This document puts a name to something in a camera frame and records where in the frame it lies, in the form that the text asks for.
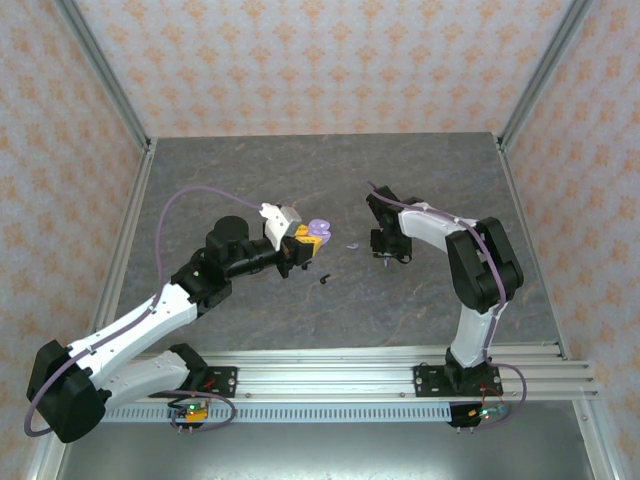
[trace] cable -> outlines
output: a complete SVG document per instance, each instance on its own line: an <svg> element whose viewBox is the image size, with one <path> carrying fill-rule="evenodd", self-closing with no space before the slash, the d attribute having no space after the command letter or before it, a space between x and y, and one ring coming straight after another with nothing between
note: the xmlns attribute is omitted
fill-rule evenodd
<svg viewBox="0 0 640 480"><path fill-rule="evenodd" d="M40 437L42 435L46 435L47 433L51 432L51 428L45 428L45 429L39 430L39 431L34 431L31 428L31 421L33 420L33 415L34 415L34 413L36 411L36 408L38 407L38 404L42 400L42 397L44 396L44 394L47 393L49 388L51 388L51 385L53 385L56 382L56 380L58 380L58 378L60 378L62 376L62 374L64 372L66 372L69 368L71 368L72 365L77 363L80 359L82 359L82 358L86 357L87 355L89 355L90 352L100 348L105 343L110 342L114 338L119 337L120 335L128 332L132 328L134 328L137 325L139 325L140 322L142 322L145 318L147 318L147 316L149 316L149 314L158 305L158 303L160 302L160 297L162 296L162 291L164 289L164 273L162 272L162 258L161 258L161 255L160 255L160 238L162 236L161 234L162 234L162 227L164 225L164 219L167 216L167 212L169 211L169 207L171 207L171 205L173 205L173 203L179 197L181 197L185 193L193 192L193 191L196 191L196 190L217 193L219 195L222 195L222 196L225 196L227 198L230 198L231 200L235 200L236 202L242 203L243 205L246 205L246 206L248 206L250 208L253 208L253 209L256 209L256 210L261 210L261 208L262 208L261 205L258 205L257 203L252 203L252 202L249 202L248 200L244 200L244 199L242 199L240 197L237 197L237 196L235 196L235 195L233 195L231 193L228 193L228 192L226 192L226 191L224 191L224 190L222 190L220 188L209 187L209 186L206 186L206 185L185 187L185 188L182 188L182 189L178 190L176 193L174 193L171 196L171 198L167 201L167 203L164 205L164 208L162 209L162 213L160 214L160 219L158 220L158 227L156 228L155 250L156 250L156 267L158 269L158 286L156 288L156 294L153 297L153 300L151 301L150 308L145 309L145 311L138 318L136 318L134 321L132 321L128 325L123 326L120 330L116 330L111 335L107 335L106 337L104 337L100 341L98 341L98 342L94 343L93 345L91 345L90 347L88 347L86 350L83 350L82 352L80 352L75 357L70 358L60 368L58 368L58 370L53 372L53 374L44 382L42 387L40 387L40 390L38 390L38 392L35 394L35 396L33 397L33 400L31 401L31 404L29 405L29 408L27 409L27 414L26 414L25 419L24 419L24 433L27 436L29 436L29 437Z"/></svg>
<svg viewBox="0 0 640 480"><path fill-rule="evenodd" d="M225 427L227 425L229 425L234 418L236 418L236 415L238 414L238 409L236 408L236 406L233 404L233 402L231 400L229 400L228 398L225 398L221 395L216 395L215 393L207 393L207 392L189 392L187 390L168 390L166 392L162 392L164 394L167 395L189 395L190 397L201 397L201 398L212 398L214 400L221 400L224 403L226 403L227 405L229 405L229 408L231 409L231 415L229 415L229 418L227 418L226 420L223 420L222 422L218 422L218 423L214 423L212 425L208 425L206 427L200 427L197 429L189 429L191 433L201 433L201 432L209 432L211 430L216 430L218 428L222 428ZM182 426L178 425L176 423L176 418L178 417L178 415L180 415L181 413L185 412L187 410L187 406L182 407L179 410L176 410L175 412L173 412L173 415L171 416L171 426L173 428L175 428L176 430L178 430L178 432L180 432L182 430Z"/></svg>
<svg viewBox="0 0 640 480"><path fill-rule="evenodd" d="M487 246L485 245L484 241L482 240L482 237L480 236L480 234L478 232L475 231L475 229L469 225L467 222L465 222L464 220L462 220L459 217L456 217L454 215L451 215L450 213L447 212L443 212L442 210L438 210L437 208L433 208L432 206L429 207L418 207L415 205L407 205L406 203L402 203L402 202L398 202L396 200L392 200L390 198L384 197L382 195L380 195L378 192L376 192L376 186L373 184L373 182L368 181L367 182L374 190L373 192L371 192L371 195L373 195L375 198L377 198L378 200L381 200L383 202L386 202L390 205L395 205L396 207L401 207L401 208L405 208L408 210L414 210L417 212L431 212L434 213L442 218L445 218L447 220L451 220L454 223L457 223L458 225L460 225L461 227L463 227L465 230L467 230L471 236L474 238L474 240L476 241L476 243L478 244L478 247L480 248L480 250L482 251L482 253L484 254L485 258L487 259L487 264L489 265L489 270L491 270L491 275L493 275L494 280L496 281L496 285L498 286L498 292L500 294L500 301L498 303L498 306L496 308L494 308L493 310L493 314L491 316L491 323L489 324L489 331L487 333L487 337L485 338L484 341L484 345L482 346L482 357L484 359L484 361L487 363L487 365L491 366L491 367L502 367L502 368L508 368L510 370L513 370L516 375L518 375L518 377L520 377L520 381L522 382L522 397L520 398L520 402L518 402L518 405L513 408L509 414L503 418L501 418L500 420L498 420L497 422L491 423L489 425L480 425L478 427L475 428L475 430L489 430L491 428L494 428L498 425L502 425L505 422L509 421L516 413L518 413L518 411L520 411L520 409L522 408L522 406L524 405L524 402L527 398L527 381L524 378L524 375L522 374L522 372L520 371L520 369L518 367L516 367L515 365L509 365L507 363L493 363L491 361L491 359L489 358L489 346L491 345L491 341L493 340L493 335L496 332L496 328L498 325L498 319L495 316L495 312L496 311L500 311L502 310L502 308L506 305L507 303L507 294L505 292L504 289L504 284L502 283L502 279L500 278L500 274L498 273L498 268L496 267L495 262L493 261L493 258L491 258L491 254L489 253L489 249L487 248Z"/></svg>

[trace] wall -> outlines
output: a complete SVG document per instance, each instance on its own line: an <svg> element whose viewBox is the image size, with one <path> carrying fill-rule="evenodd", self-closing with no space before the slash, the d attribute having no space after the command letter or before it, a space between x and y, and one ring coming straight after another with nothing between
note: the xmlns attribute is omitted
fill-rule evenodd
<svg viewBox="0 0 640 480"><path fill-rule="evenodd" d="M153 136L499 133L570 0L79 0Z"/></svg>
<svg viewBox="0 0 640 480"><path fill-rule="evenodd" d="M595 361L618 449L640 472L640 11L630 3L595 2L509 162L571 352Z"/></svg>
<svg viewBox="0 0 640 480"><path fill-rule="evenodd" d="M84 335L138 148L51 0L0 3L0 464L22 478L38 348Z"/></svg>

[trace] purple object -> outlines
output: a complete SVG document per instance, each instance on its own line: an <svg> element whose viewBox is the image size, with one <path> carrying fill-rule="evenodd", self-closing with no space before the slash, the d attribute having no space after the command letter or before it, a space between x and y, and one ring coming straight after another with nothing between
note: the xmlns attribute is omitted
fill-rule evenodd
<svg viewBox="0 0 640 480"><path fill-rule="evenodd" d="M331 232L329 231L331 224L321 218L314 218L309 222L309 235L312 237L318 237L322 239L324 245L331 238Z"/></svg>

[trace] black bracket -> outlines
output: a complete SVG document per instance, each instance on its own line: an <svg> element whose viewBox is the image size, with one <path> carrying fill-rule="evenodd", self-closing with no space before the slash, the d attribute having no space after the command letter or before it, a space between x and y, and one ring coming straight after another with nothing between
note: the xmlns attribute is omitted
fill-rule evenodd
<svg viewBox="0 0 640 480"><path fill-rule="evenodd" d="M481 397L482 385L503 394L497 367L482 362L472 368L462 368L450 350L447 350L445 361L445 365L421 363L413 367L416 397ZM491 390L485 390L484 395L495 396Z"/></svg>

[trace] gray marble surface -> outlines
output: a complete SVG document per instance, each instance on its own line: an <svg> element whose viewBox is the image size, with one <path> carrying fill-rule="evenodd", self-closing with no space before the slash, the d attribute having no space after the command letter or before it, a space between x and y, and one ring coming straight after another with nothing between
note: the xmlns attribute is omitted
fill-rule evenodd
<svg viewBox="0 0 640 480"><path fill-rule="evenodd" d="M333 237L308 270L282 280L275 268L234 280L215 310L162 339L153 350L188 342L196 350L373 347L449 344L460 303L446 255L414 241L413 261L385 268L372 258L376 228L366 180L389 185L467 218L505 226L525 275L502 316L497 342L557 339L551 309L488 133L379 134L162 139L138 221L118 316L154 292L154 234L164 203L188 185L212 185L257 203L295 207L305 222L331 222ZM189 260L216 220L261 217L215 194L195 192L170 210L162 237L167 276ZM358 243L357 250L347 249ZM331 274L326 285L319 283Z"/></svg>

